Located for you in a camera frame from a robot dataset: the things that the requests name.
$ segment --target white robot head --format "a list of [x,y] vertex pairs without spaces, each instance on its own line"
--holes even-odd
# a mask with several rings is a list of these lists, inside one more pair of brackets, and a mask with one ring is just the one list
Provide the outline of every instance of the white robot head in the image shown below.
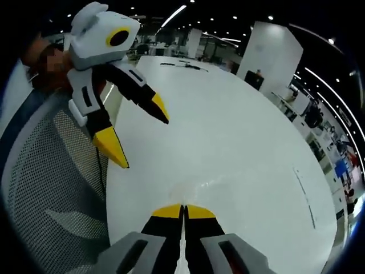
[[72,21],[70,54],[78,70],[122,60],[136,38],[137,20],[90,3]]

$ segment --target black ceiling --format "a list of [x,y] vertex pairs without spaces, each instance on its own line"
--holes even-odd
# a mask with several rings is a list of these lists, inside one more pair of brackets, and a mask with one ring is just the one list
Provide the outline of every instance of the black ceiling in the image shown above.
[[[75,13],[89,2],[91,1],[69,1],[69,4],[64,4],[55,9],[48,18],[52,22],[47,19],[42,26],[44,33],[47,35],[58,33],[60,30],[69,31]],[[305,70],[305,67],[307,67],[333,87],[348,104],[361,125],[365,124],[361,109],[358,75],[350,76],[350,72],[358,68],[353,56],[353,49],[350,50],[348,42],[355,37],[354,33],[360,26],[358,24],[358,19],[360,19],[358,15],[360,14],[357,13],[356,7],[352,7],[350,4],[336,5],[333,4],[333,1],[320,0],[292,1],[291,3],[284,1],[240,2],[232,0],[195,0],[194,3],[191,3],[190,0],[130,1],[129,3],[125,1],[100,2],[109,4],[110,10],[127,16],[144,15],[145,19],[141,19],[141,23],[145,26],[141,31],[144,32],[156,32],[162,23],[181,5],[187,5],[186,9],[171,20],[166,25],[166,29],[176,30],[180,27],[181,31],[188,31],[189,24],[191,24],[191,27],[212,34],[216,31],[216,35],[219,37],[238,39],[242,41],[242,44],[245,44],[248,43],[250,38],[250,26],[253,26],[255,21],[272,22],[287,26],[304,49],[298,66],[302,83],[307,83],[305,86],[313,92],[313,95],[316,96],[318,91],[331,104],[340,104],[323,83]],[[269,21],[268,15],[272,15],[274,19]],[[289,24],[306,28],[325,39],[335,38],[336,47],[341,49],[343,53],[318,37],[289,26]]]

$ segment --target blue object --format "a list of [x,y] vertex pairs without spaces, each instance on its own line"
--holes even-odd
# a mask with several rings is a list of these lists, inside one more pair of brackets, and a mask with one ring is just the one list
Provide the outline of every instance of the blue object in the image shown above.
[[338,160],[335,167],[335,172],[338,178],[342,176],[347,170],[346,163],[343,159]]

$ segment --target office desk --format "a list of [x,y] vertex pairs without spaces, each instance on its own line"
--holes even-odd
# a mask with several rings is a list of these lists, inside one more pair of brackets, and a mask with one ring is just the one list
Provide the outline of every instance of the office desk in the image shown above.
[[[226,233],[264,253],[276,273],[320,273],[336,218],[329,186],[305,140],[235,75],[198,61],[191,64],[209,72],[162,62],[179,63],[144,56],[137,68],[160,93],[170,124],[127,100],[117,116],[115,130],[130,169],[108,166],[111,243],[141,231],[155,209],[191,203],[214,212]],[[186,265],[179,267],[186,273]]]

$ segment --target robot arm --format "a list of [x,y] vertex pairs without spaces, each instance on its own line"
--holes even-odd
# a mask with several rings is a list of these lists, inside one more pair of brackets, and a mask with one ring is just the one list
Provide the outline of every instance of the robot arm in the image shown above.
[[169,122],[160,96],[133,66],[123,62],[139,29],[139,22],[107,11],[108,5],[93,2],[72,21],[70,56],[75,69],[67,77],[72,86],[69,108],[78,124],[88,130],[93,144],[123,168],[129,164],[99,95],[92,85],[96,74],[113,82],[122,95],[147,113]]
[[145,78],[135,67],[116,61],[96,66],[94,70],[107,81],[114,83],[127,100],[133,101],[163,123],[169,123],[169,116],[161,97],[147,85]]

